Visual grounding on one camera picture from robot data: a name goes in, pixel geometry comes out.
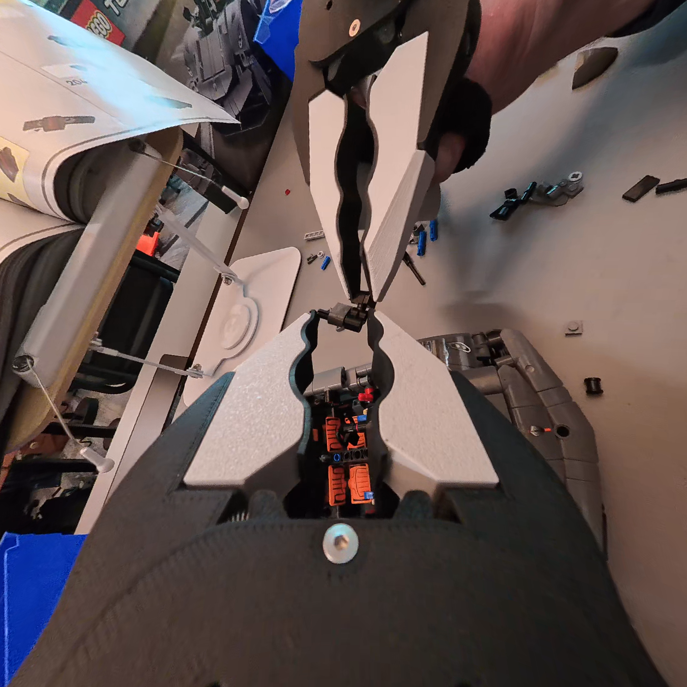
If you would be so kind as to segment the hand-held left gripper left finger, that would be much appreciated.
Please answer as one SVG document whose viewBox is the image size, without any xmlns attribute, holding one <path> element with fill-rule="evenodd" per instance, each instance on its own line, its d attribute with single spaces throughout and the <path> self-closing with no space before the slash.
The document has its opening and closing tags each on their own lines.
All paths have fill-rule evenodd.
<svg viewBox="0 0 687 687">
<path fill-rule="evenodd" d="M 299 482 L 312 430 L 304 392 L 313 381 L 319 318 L 303 314 L 236 367 L 184 483 L 283 499 Z"/>
</svg>

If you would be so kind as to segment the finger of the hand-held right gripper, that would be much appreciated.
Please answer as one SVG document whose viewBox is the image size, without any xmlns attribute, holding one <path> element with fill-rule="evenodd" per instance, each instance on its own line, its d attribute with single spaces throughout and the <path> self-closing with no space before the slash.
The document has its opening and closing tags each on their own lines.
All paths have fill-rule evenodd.
<svg viewBox="0 0 687 687">
<path fill-rule="evenodd" d="M 309 104 L 310 190 L 332 263 L 346 296 L 361 283 L 361 236 L 370 219 L 367 201 L 374 138 L 366 111 L 356 100 L 324 91 Z"/>
<path fill-rule="evenodd" d="M 375 147 L 363 257 L 375 302 L 388 292 L 415 224 L 435 219 L 440 207 L 440 186 L 432 181 L 434 159 L 418 147 L 428 42 L 425 31 L 395 48 L 367 89 Z"/>
</svg>

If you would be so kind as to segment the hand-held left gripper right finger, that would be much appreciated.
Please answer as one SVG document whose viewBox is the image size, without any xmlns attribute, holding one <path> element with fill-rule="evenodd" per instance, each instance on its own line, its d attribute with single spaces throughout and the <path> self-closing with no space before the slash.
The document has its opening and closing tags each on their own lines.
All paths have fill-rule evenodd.
<svg viewBox="0 0 687 687">
<path fill-rule="evenodd" d="M 499 478 L 447 367 L 382 313 L 367 321 L 381 392 L 372 437 L 387 458 L 383 480 L 399 498 L 448 488 L 494 488 Z"/>
</svg>

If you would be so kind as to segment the grey toy brick car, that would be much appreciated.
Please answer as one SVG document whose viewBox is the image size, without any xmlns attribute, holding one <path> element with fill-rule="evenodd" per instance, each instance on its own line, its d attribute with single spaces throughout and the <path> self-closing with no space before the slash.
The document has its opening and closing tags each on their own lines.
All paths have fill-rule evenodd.
<svg viewBox="0 0 687 687">
<path fill-rule="evenodd" d="M 453 333 L 419 339 L 507 417 L 556 472 L 603 554 L 606 516 L 594 430 L 562 380 L 520 332 Z M 316 373 L 304 393 L 312 410 L 311 447 L 325 465 L 323 515 L 348 509 L 375 515 L 367 426 L 379 395 L 372 364 Z"/>
</svg>

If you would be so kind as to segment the toy brick set box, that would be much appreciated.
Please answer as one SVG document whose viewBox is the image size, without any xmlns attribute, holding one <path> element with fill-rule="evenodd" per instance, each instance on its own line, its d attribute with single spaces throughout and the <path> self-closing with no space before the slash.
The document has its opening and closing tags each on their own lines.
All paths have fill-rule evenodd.
<svg viewBox="0 0 687 687">
<path fill-rule="evenodd" d="M 200 125 L 196 141 L 255 191 L 291 83 L 254 40 L 268 1 L 37 1 L 145 58 L 214 101 L 235 124 Z"/>
</svg>

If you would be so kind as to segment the person's right hand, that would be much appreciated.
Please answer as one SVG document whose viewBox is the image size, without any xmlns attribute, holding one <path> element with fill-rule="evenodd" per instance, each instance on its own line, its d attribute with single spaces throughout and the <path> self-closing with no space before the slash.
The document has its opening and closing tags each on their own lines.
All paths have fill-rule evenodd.
<svg viewBox="0 0 687 687">
<path fill-rule="evenodd" d="M 491 116 L 565 56 L 606 36 L 659 23 L 682 1 L 481 1 L 474 55 L 442 99 L 433 183 L 474 165 Z"/>
</svg>

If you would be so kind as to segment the blue plastic container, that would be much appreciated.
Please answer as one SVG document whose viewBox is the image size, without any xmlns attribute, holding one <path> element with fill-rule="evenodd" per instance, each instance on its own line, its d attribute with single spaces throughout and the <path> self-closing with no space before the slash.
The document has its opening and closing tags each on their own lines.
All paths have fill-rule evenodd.
<svg viewBox="0 0 687 687">
<path fill-rule="evenodd" d="M 299 42 L 302 3 L 267 1 L 254 35 L 254 41 L 290 81 L 293 81 L 296 70 L 295 50 Z"/>
</svg>

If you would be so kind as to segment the white lamp base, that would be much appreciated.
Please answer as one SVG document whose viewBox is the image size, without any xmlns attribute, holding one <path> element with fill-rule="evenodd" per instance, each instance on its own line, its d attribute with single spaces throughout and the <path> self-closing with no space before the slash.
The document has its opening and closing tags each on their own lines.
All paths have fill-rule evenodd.
<svg viewBox="0 0 687 687">
<path fill-rule="evenodd" d="M 48 391 L 49 385 L 67 362 L 78 329 L 85 322 L 91 297 L 98 295 L 104 272 L 115 256 L 115 244 L 125 236 L 125 215 L 120 205 L 129 194 L 142 189 L 143 181 L 161 165 L 171 166 L 141 139 L 127 142 L 121 171 L 112 172 L 87 227 L 46 303 L 39 309 L 12 360 L 12 372 L 27 384 L 42 391 L 53 412 L 58 412 Z M 209 334 L 211 350 L 195 367 L 178 369 L 104 346 L 96 335 L 89 340 L 87 352 L 149 365 L 192 379 L 215 379 L 223 364 L 244 359 L 246 351 L 259 348 L 276 336 L 295 285 L 301 256 L 296 248 L 255 256 L 258 263 L 239 268 L 228 267 L 191 234 L 166 208 L 156 205 L 155 213 L 166 228 L 210 264 L 222 279 L 217 304 L 217 332 Z"/>
</svg>

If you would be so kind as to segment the black brick connector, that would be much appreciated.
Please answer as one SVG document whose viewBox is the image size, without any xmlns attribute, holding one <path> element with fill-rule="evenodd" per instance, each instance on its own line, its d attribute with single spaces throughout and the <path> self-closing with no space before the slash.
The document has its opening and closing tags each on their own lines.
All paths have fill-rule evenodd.
<svg viewBox="0 0 687 687">
<path fill-rule="evenodd" d="M 522 194 L 518 193 L 517 189 L 512 187 L 504 191 L 505 199 L 503 203 L 493 212 L 489 217 L 498 221 L 507 221 L 511 218 L 514 212 L 522 205 L 528 203 L 532 195 L 537 190 L 537 182 L 530 183 Z"/>
</svg>

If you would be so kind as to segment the black plastic crate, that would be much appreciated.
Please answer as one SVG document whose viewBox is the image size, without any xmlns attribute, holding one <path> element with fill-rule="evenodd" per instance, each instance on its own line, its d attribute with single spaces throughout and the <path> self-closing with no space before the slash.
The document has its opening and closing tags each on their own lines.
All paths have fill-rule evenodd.
<svg viewBox="0 0 687 687">
<path fill-rule="evenodd" d="M 169 302 L 179 270 L 135 251 L 96 339 L 105 348 L 146 358 Z M 135 385 L 142 364 L 90 350 L 69 391 L 121 394 Z"/>
</svg>

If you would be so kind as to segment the light grey brick connector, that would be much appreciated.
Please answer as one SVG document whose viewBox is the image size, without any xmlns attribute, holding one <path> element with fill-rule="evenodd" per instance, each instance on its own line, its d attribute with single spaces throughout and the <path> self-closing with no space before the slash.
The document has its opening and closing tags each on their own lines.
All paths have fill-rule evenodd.
<svg viewBox="0 0 687 687">
<path fill-rule="evenodd" d="M 538 184 L 530 201 L 549 207 L 560 207 L 582 191 L 583 181 L 579 185 L 570 185 L 566 177 L 557 184 Z"/>
</svg>

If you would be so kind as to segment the white instruction booklet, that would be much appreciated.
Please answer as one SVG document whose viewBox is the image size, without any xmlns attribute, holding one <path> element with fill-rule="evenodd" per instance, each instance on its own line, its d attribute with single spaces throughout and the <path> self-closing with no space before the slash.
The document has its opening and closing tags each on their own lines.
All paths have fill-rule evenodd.
<svg viewBox="0 0 687 687">
<path fill-rule="evenodd" d="M 82 152 L 194 123 L 219 105 L 122 47 L 30 1 L 1 2 L 1 261 L 59 234 L 60 166 Z"/>
</svg>

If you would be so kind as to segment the black flat brick tile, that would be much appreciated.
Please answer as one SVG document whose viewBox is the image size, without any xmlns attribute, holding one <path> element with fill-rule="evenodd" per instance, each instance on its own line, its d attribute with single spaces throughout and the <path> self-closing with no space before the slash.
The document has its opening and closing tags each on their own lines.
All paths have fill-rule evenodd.
<svg viewBox="0 0 687 687">
<path fill-rule="evenodd" d="M 627 202 L 636 203 L 651 190 L 655 189 L 659 183 L 660 179 L 658 177 L 646 175 L 625 191 L 622 199 Z"/>
</svg>

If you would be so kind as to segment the blue plastic storage bin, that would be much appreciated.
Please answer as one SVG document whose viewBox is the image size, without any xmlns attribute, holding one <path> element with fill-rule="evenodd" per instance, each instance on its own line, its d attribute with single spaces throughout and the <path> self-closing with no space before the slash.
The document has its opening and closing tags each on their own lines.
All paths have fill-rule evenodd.
<svg viewBox="0 0 687 687">
<path fill-rule="evenodd" d="M 1 684 L 8 686 L 47 626 L 86 535 L 1 539 Z"/>
</svg>

